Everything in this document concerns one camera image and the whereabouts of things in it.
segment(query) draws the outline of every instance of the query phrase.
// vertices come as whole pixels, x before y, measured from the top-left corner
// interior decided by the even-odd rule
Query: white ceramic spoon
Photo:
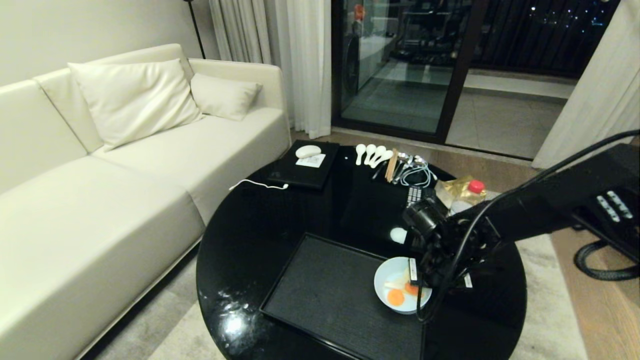
[[[372,143],[367,145],[367,157],[364,158],[364,165],[369,164],[369,162],[371,161],[371,155],[373,155],[374,152],[376,152],[376,146],[373,145]]]
[[[394,155],[393,150],[387,150],[385,151],[382,156],[380,156],[375,162],[371,163],[371,167],[375,168],[378,166],[378,164],[380,164],[382,161],[385,160],[389,160],[392,156]]]
[[[365,144],[361,143],[356,146],[356,154],[358,154],[358,157],[356,158],[356,165],[362,164],[362,155],[365,151],[367,151],[367,146]]]
[[[376,153],[374,154],[374,156],[371,158],[371,160],[369,160],[369,165],[373,164],[377,159],[380,159],[380,156],[382,156],[382,154],[385,153],[385,151],[387,151],[387,148],[380,145],[376,148]]]

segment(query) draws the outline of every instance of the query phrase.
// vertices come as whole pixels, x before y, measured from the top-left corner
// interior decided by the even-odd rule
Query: white pillow
[[[193,99],[203,113],[236,121],[244,118],[261,88],[260,83],[202,74],[195,74],[191,79]]]
[[[202,117],[180,60],[127,65],[70,63],[104,150]]]

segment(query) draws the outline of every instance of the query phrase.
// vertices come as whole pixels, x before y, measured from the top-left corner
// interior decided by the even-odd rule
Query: glass sliding door
[[[444,142],[487,0],[338,0],[333,123]]]

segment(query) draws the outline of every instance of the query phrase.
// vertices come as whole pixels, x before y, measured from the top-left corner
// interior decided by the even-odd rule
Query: glossy table surface
[[[196,284],[205,324],[227,359],[346,358],[259,308],[305,232],[386,258],[407,255],[390,239],[391,229],[404,226],[407,188],[372,181],[374,170],[355,166],[355,157],[353,147],[340,148],[322,191],[243,183],[215,212],[200,244]],[[264,181],[272,166],[250,179]],[[473,277],[473,291],[446,295],[425,331],[424,359],[511,355],[526,311],[522,262],[511,243],[485,264],[497,271]]]

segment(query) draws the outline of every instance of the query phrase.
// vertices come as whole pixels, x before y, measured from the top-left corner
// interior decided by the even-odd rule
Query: sheer curtain
[[[271,63],[264,0],[209,0],[221,60]]]
[[[608,136],[639,127],[640,0],[625,0],[532,165],[550,167]]]
[[[276,1],[278,41],[289,103],[298,131],[331,133],[331,2]]]

